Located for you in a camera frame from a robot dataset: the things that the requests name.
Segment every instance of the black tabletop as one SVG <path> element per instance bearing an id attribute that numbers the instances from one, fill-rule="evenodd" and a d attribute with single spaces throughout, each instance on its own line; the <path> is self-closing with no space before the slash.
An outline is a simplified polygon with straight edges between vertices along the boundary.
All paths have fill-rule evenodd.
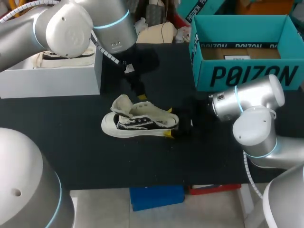
<path id="1" fill-rule="evenodd" d="M 149 100 L 160 108 L 179 106 L 195 95 L 188 46 L 141 45 L 152 48 L 160 65 L 142 81 Z M 0 127 L 30 137 L 69 190 L 152 185 L 248 183 L 242 150 L 232 123 L 217 123 L 204 137 L 172 140 L 142 136 L 113 138 L 101 120 L 120 94 L 136 97 L 111 64 L 103 62 L 101 95 L 0 100 Z M 286 92 L 277 110 L 277 133 L 304 137 L 304 93 Z M 282 170 L 250 166 L 255 182 L 268 182 Z"/>

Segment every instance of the white cable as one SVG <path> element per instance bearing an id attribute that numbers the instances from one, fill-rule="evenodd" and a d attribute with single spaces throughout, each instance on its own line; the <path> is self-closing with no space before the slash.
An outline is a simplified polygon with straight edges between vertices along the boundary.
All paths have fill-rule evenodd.
<path id="1" fill-rule="evenodd" d="M 33 6 L 40 6 L 40 5 L 56 5 L 59 1 L 55 0 L 38 0 L 38 1 L 32 1 L 28 2 L 22 6 L 19 6 L 18 8 L 14 9 L 13 11 L 9 12 L 7 15 L 5 15 L 2 19 L 0 19 L 0 23 L 6 22 L 12 17 L 14 17 L 17 13 L 20 13 L 27 8 L 31 8 Z"/>
<path id="2" fill-rule="evenodd" d="M 247 162 L 247 155 L 245 153 L 245 151 L 243 151 L 243 155 L 244 155 L 244 164 L 245 164 L 245 169 L 246 169 L 246 173 L 248 176 L 248 179 L 250 181 L 251 186 L 253 187 L 254 191 L 256 191 L 257 195 L 262 199 L 263 195 L 261 194 L 261 192 L 257 189 L 256 184 L 253 182 L 253 179 L 251 177 L 250 171 L 249 171 L 249 167 L 248 167 L 248 162 Z"/>
<path id="3" fill-rule="evenodd" d="M 115 58 L 114 56 L 112 56 L 109 52 L 107 52 L 103 47 L 101 47 L 99 45 L 99 43 L 97 42 L 97 40 L 94 38 L 93 35 L 91 35 L 91 40 L 95 44 L 95 46 L 97 47 L 97 49 L 100 50 L 101 53 L 103 53 L 105 56 L 107 56 L 110 60 L 112 60 L 116 64 L 120 64 L 120 61 L 117 58 Z"/>

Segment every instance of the black and white sneaker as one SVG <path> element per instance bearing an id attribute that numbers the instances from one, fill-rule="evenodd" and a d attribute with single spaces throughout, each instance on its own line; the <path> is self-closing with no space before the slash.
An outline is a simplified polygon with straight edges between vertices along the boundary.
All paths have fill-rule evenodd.
<path id="1" fill-rule="evenodd" d="M 62 57 L 51 51 L 44 51 L 31 57 L 34 67 L 57 68 L 66 66 L 87 66 L 95 61 L 95 49 L 88 48 L 83 54 L 75 58 Z"/>
<path id="2" fill-rule="evenodd" d="M 111 110 L 103 118 L 101 128 L 113 137 L 166 136 L 166 132 L 177 129 L 179 124 L 177 115 L 148 101 L 133 104 L 127 95 L 120 95 L 113 102 Z"/>

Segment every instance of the floor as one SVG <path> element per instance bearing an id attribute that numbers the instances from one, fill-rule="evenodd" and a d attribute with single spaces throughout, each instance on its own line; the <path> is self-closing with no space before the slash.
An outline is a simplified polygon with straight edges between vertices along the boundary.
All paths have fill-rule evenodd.
<path id="1" fill-rule="evenodd" d="M 71 196 L 76 206 L 74 228 L 244 228 L 236 191 L 186 195 L 181 204 L 137 212 L 132 210 L 129 189 L 77 190 Z"/>

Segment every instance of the shoe tongue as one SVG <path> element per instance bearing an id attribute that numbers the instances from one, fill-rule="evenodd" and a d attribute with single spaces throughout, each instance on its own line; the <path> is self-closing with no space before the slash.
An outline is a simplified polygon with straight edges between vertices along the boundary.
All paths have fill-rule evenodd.
<path id="1" fill-rule="evenodd" d="M 125 117 L 132 117 L 133 115 L 130 113 L 132 109 L 133 103 L 127 95 L 120 95 L 116 100 L 114 100 L 111 111 L 117 113 L 118 115 L 122 115 Z"/>

